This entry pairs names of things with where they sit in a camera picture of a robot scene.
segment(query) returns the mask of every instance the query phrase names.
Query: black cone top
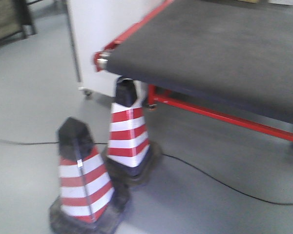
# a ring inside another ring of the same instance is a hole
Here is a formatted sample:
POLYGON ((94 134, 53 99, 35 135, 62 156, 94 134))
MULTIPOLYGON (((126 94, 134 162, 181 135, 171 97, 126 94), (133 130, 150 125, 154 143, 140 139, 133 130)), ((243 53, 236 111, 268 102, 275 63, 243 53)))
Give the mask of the black cone top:
POLYGON ((131 79, 120 77, 116 82, 115 102, 131 107, 137 100, 136 86, 131 79))
POLYGON ((94 146, 88 126, 72 117, 60 127, 58 138, 60 155, 72 161, 89 156, 94 146))

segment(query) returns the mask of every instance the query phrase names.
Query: black cone base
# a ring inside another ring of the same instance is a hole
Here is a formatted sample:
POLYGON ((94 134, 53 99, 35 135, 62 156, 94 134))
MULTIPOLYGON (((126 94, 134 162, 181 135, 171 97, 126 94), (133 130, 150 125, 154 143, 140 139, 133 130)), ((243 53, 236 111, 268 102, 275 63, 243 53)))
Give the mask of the black cone base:
POLYGON ((66 215, 58 197, 49 209, 50 226, 57 234, 113 234, 130 199, 128 186, 113 180, 115 192, 106 210, 95 223, 86 223, 66 215))
POLYGON ((107 157, 107 148, 101 153, 109 175, 121 180, 128 186, 145 184, 151 171, 162 158, 162 150, 155 142, 150 142, 149 150, 139 166, 131 168, 107 157))

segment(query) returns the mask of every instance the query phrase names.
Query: black tabletop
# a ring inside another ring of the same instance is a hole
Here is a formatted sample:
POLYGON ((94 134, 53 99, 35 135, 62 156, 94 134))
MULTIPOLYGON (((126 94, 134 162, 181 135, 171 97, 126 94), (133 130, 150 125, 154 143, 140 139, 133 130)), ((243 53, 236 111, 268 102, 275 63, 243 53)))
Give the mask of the black tabletop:
POLYGON ((293 123, 293 6, 175 0, 107 70, 293 123))

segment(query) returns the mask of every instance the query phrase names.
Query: red crossbar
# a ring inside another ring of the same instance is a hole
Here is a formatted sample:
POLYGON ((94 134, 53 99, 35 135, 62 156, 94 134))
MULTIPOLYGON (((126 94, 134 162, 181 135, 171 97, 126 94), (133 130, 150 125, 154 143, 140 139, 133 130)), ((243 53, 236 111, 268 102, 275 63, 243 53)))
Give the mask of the red crossbar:
POLYGON ((157 94, 156 86, 149 85, 148 103, 153 105, 156 101, 293 142, 293 133, 176 100, 168 97, 167 93, 157 94))

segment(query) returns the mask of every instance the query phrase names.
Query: red metal frame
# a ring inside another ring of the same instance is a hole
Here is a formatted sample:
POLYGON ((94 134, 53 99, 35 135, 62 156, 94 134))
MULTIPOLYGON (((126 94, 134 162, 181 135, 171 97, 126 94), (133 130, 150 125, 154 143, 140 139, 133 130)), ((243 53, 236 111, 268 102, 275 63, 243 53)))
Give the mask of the red metal frame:
POLYGON ((205 107, 179 101, 179 100, 168 97, 167 92, 165 92, 164 94, 157 94, 156 86, 149 85, 148 86, 148 103, 149 105, 153 105, 155 104, 156 101, 293 142, 293 133, 272 128, 267 125, 259 124, 259 123, 252 122, 246 119, 227 115, 227 114, 214 111, 205 107))
MULTIPOLYGON (((121 44, 123 41, 125 41, 128 37, 130 37, 133 33, 135 33, 137 30, 139 30, 143 25, 145 25, 147 22, 149 22, 153 17, 155 17, 158 13, 163 11, 169 4, 171 4, 174 0, 166 0, 162 5, 154 9, 151 13, 149 13, 141 22, 134 24, 131 26, 128 30, 126 30, 124 33, 119 35, 114 41, 112 41, 110 44, 108 44, 104 51, 113 50, 115 49, 119 44, 121 44)), ((97 71, 102 70, 100 66, 97 63, 97 59, 100 58, 100 54, 102 51, 97 52, 94 55, 94 64, 96 65, 97 71)), ((171 106, 175 106, 184 110, 192 111, 204 116, 209 116, 211 118, 215 118, 227 123, 231 123, 234 125, 238 125, 241 127, 245 127, 248 129, 252 129, 254 131, 258 131, 261 133, 265 133, 274 137, 279 137, 285 140, 289 140, 293 142, 293 133, 286 132, 280 129, 276 129, 273 127, 269 127, 263 124, 259 124, 256 122, 252 122, 246 119, 238 118, 235 116, 227 115, 221 112, 217 112, 205 107, 193 105, 190 103, 186 103, 183 101, 179 101, 173 98, 169 97, 170 90, 165 90, 164 94, 157 94, 156 93, 156 86, 149 85, 148 87, 148 104, 153 105, 155 102, 161 102, 165 103, 171 106)))

